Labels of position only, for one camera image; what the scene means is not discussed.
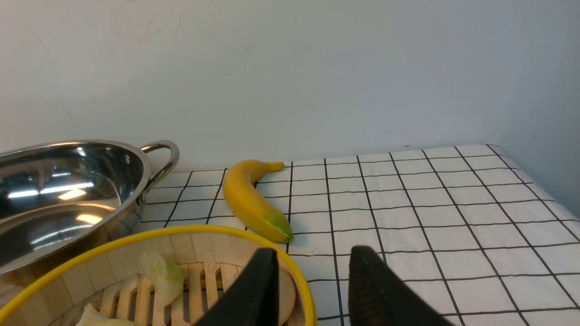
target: yellow steamer rim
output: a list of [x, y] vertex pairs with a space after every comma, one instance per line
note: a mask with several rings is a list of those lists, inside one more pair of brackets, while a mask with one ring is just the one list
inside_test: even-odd
[[109, 242], [93, 250], [85, 252], [82, 255], [79, 255], [76, 258], [69, 260], [68, 262], [60, 265], [59, 267], [50, 271], [48, 274], [39, 278], [36, 282], [32, 283], [29, 287], [24, 289], [14, 299], [12, 299], [4, 308], [0, 310], [0, 325], [2, 326], [12, 325], [12, 323], [10, 322], [10, 320], [12, 320], [11, 318], [12, 315], [15, 312], [17, 312], [17, 310], [19, 310], [19, 308], [21, 308], [23, 304], [26, 303], [27, 305], [30, 305], [31, 300], [29, 299], [32, 298], [36, 293], [43, 290], [47, 285], [51, 284], [52, 282], [58, 281], [59, 278], [62, 278], [64, 274], [71, 271], [75, 267], [78, 267], [79, 265], [82, 265], [92, 260], [93, 258], [102, 256], [115, 249], [135, 244], [137, 242], [150, 240], [158, 237], [175, 236], [177, 234], [187, 234], [187, 233], [225, 234], [228, 236], [246, 239], [250, 242], [257, 244], [260, 247], [268, 247], [276, 250], [278, 259], [286, 265], [287, 271], [290, 272], [295, 282], [297, 290], [296, 304], [300, 305], [300, 301], [302, 302], [304, 325], [305, 326], [317, 325], [316, 308], [314, 306], [314, 300], [312, 298], [310, 288], [308, 287], [308, 283], [306, 282], [306, 279], [302, 275], [302, 272], [300, 271], [296, 263], [292, 261], [290, 256], [288, 256], [284, 251], [282, 251], [282, 249], [280, 249], [274, 243], [254, 233], [250, 233], [240, 229], [234, 229], [232, 227], [213, 226], [213, 225], [176, 226], [165, 229], [147, 231], [144, 233], [139, 233], [129, 237], [121, 238], [113, 242]]

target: yellow banana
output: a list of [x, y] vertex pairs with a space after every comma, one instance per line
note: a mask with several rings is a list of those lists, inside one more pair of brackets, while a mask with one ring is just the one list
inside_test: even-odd
[[284, 169], [283, 162], [245, 160], [236, 163], [223, 181], [223, 196], [231, 211], [259, 236], [274, 242], [291, 242], [290, 223], [253, 187], [265, 174]]

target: pot handle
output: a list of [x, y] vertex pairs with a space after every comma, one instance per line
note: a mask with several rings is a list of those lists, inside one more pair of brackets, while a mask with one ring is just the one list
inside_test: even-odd
[[171, 156], [169, 157], [167, 164], [165, 164], [164, 167], [162, 167], [157, 173], [155, 173], [154, 176], [149, 178], [149, 182], [147, 182], [147, 186], [143, 190], [142, 194], [147, 193], [149, 189], [151, 189], [159, 181], [161, 181], [161, 179], [163, 179], [169, 172], [171, 172], [171, 170], [173, 170], [173, 168], [175, 167], [175, 165], [177, 165], [177, 162], [179, 161], [179, 148], [177, 147], [177, 145], [175, 145], [174, 142], [170, 142], [168, 140], [158, 140], [156, 142], [149, 143], [141, 147], [141, 150], [144, 151], [145, 154], [147, 154], [149, 152], [161, 148], [169, 149], [171, 151]]

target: white wall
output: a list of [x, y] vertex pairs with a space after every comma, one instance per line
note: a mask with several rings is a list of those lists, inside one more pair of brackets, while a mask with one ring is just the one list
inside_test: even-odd
[[578, 160], [561, 138], [578, 139], [579, 14], [577, 0], [4, 0], [0, 151], [171, 139], [191, 169], [501, 141], [564, 198], [533, 159]]

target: grid pattern tablecloth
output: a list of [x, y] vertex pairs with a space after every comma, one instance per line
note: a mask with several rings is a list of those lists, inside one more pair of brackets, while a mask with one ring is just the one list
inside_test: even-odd
[[[243, 229], [223, 200], [226, 171], [166, 177], [135, 232]], [[579, 323], [580, 222], [497, 146], [290, 162], [256, 188], [290, 221], [295, 240], [281, 246], [309, 281], [319, 325], [349, 325], [357, 244], [455, 325]]]

